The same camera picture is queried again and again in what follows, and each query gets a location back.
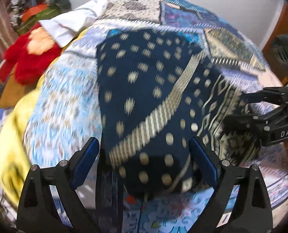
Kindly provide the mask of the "red plush toy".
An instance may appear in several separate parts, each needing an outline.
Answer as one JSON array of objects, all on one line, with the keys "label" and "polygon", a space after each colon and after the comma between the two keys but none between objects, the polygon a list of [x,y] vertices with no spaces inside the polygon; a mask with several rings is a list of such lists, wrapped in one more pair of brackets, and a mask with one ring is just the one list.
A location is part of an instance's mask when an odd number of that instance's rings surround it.
[{"label": "red plush toy", "polygon": [[0,80],[4,83],[14,72],[17,83],[32,84],[60,56],[61,50],[40,23],[36,23],[5,51],[0,64]]}]

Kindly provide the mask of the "yellow plush toy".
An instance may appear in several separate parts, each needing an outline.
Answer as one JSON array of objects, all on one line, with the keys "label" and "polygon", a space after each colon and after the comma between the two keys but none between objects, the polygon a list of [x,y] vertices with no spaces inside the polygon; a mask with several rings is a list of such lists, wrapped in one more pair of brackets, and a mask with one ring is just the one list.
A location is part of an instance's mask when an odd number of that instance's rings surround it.
[{"label": "yellow plush toy", "polygon": [[54,166],[90,137],[101,137],[95,50],[83,31],[6,118],[0,131],[0,184],[13,206],[19,205],[32,164]]}]

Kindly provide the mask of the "blue patchwork bedspread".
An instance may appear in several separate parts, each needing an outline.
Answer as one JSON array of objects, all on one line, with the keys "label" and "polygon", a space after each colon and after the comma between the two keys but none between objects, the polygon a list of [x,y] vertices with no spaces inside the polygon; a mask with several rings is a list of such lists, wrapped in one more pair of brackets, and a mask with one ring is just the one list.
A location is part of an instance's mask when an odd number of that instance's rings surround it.
[{"label": "blue patchwork bedspread", "polygon": [[196,45],[210,63],[198,65],[176,111],[174,155],[184,155],[182,131],[197,128],[221,159],[249,166],[264,175],[273,223],[288,212],[288,162],[281,145],[260,148],[249,134],[226,135],[224,114],[239,110],[265,114],[269,103],[245,105],[241,93],[276,86],[256,45],[218,15],[185,0],[92,0],[64,15],[65,20],[94,21],[48,67],[38,86],[5,118],[0,132],[0,212],[17,228],[17,205],[28,167],[51,167],[68,159],[90,138],[105,138],[106,113],[100,109],[97,78],[123,100],[109,106],[123,126],[111,122],[114,135],[131,132],[144,103],[157,107],[185,70],[186,47]]}]

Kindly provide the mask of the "white shirt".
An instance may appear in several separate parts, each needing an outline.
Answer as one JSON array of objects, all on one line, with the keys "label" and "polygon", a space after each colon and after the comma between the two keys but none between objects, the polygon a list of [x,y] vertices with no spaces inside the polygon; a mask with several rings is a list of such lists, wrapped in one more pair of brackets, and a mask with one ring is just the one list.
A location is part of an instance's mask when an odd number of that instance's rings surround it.
[{"label": "white shirt", "polygon": [[78,33],[90,27],[105,12],[107,5],[114,1],[116,0],[90,0],[74,10],[38,22],[55,43],[63,48]]}]

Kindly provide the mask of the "navy patterned hooded garment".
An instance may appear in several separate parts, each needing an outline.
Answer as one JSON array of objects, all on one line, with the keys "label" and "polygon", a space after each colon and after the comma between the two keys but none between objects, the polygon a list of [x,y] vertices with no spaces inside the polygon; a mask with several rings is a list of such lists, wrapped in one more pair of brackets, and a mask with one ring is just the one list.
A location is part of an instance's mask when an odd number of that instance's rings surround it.
[{"label": "navy patterned hooded garment", "polygon": [[260,150],[255,135],[226,133],[249,107],[199,45],[175,33],[111,30],[97,47],[101,146],[127,192],[150,200],[200,182],[189,141],[241,165]]}]

